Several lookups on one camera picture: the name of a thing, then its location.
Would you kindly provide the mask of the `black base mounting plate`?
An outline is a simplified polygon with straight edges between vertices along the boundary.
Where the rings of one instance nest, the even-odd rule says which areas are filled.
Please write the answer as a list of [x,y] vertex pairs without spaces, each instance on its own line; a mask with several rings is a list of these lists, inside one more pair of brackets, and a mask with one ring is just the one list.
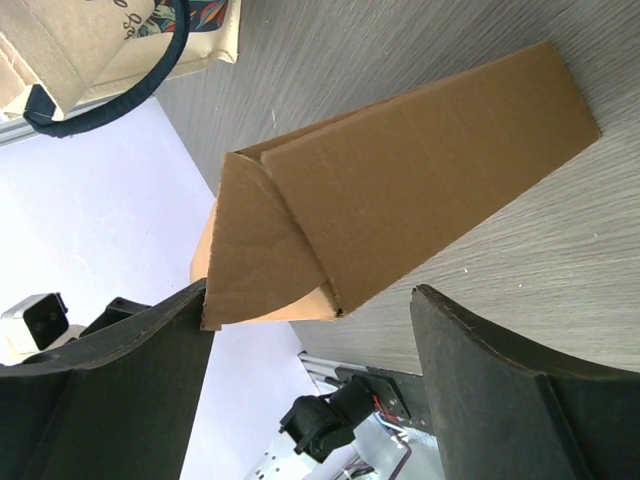
[[336,367],[335,374],[342,381],[354,375],[365,378],[384,411],[401,425],[425,432],[433,430],[422,376],[372,367],[361,370],[345,366]]

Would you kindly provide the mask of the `spare cardboard blank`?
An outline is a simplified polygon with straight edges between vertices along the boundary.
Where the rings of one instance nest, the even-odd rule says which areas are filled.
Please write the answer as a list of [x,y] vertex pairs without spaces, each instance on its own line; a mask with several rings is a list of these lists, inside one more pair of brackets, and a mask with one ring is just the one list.
[[229,152],[192,263],[201,326],[348,315],[599,137],[545,41]]

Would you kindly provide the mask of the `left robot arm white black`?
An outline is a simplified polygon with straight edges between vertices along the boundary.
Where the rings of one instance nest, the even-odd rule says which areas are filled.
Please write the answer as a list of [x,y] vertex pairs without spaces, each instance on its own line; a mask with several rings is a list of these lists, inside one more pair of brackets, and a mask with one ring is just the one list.
[[[175,479],[186,455],[214,334],[199,327],[203,300],[183,309],[114,299],[79,340],[81,446],[97,479]],[[286,454],[316,463],[351,443],[387,377],[361,372],[330,395],[302,396],[280,422]]]

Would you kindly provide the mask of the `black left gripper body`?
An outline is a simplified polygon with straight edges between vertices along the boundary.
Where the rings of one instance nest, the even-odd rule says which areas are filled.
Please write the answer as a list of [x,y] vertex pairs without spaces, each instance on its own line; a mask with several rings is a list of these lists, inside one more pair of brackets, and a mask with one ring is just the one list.
[[104,311],[80,333],[80,337],[100,331],[143,312],[148,308],[149,305],[137,303],[122,297],[116,297],[105,307]]

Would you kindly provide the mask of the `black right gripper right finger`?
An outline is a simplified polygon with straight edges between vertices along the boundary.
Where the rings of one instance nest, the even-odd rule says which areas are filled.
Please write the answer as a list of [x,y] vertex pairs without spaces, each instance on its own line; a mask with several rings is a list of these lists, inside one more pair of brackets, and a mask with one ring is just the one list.
[[429,285],[410,314],[446,478],[638,478],[638,373],[553,350]]

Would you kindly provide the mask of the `beige canvas tote bag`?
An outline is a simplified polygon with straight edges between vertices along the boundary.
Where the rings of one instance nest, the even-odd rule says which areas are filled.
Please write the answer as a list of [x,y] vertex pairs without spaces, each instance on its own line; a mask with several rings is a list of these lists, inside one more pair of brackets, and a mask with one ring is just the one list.
[[49,136],[77,106],[142,90],[101,112],[98,128],[127,114],[167,79],[236,62],[238,1],[4,1],[1,118],[23,118]]

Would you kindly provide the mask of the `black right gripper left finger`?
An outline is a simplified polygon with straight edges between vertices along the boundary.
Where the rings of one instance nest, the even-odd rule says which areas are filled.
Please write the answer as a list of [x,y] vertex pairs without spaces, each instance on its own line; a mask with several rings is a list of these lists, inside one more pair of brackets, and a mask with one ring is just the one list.
[[214,339],[205,289],[3,366],[2,478],[179,478]]

